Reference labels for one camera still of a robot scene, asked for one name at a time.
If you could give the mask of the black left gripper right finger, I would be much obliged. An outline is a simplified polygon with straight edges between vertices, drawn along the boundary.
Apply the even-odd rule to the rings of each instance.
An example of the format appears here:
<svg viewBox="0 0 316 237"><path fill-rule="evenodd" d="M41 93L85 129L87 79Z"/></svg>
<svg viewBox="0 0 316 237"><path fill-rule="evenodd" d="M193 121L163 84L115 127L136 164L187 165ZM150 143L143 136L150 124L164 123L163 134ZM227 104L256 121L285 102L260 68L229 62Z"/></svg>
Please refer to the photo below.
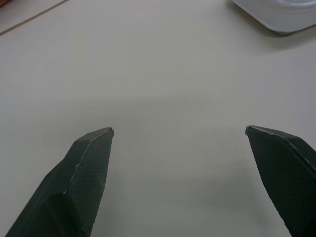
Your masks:
<svg viewBox="0 0 316 237"><path fill-rule="evenodd" d="M302 138L249 125L245 131L269 198L293 237L316 235L316 152Z"/></svg>

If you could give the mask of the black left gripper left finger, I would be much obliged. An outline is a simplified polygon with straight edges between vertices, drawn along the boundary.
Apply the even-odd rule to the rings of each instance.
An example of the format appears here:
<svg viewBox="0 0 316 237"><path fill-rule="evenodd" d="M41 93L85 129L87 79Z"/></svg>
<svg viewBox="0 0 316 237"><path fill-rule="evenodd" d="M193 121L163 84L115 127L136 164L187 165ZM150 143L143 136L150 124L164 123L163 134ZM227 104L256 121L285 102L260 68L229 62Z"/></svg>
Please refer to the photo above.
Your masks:
<svg viewBox="0 0 316 237"><path fill-rule="evenodd" d="M88 237L106 185L114 130L78 138L44 177L8 237Z"/></svg>

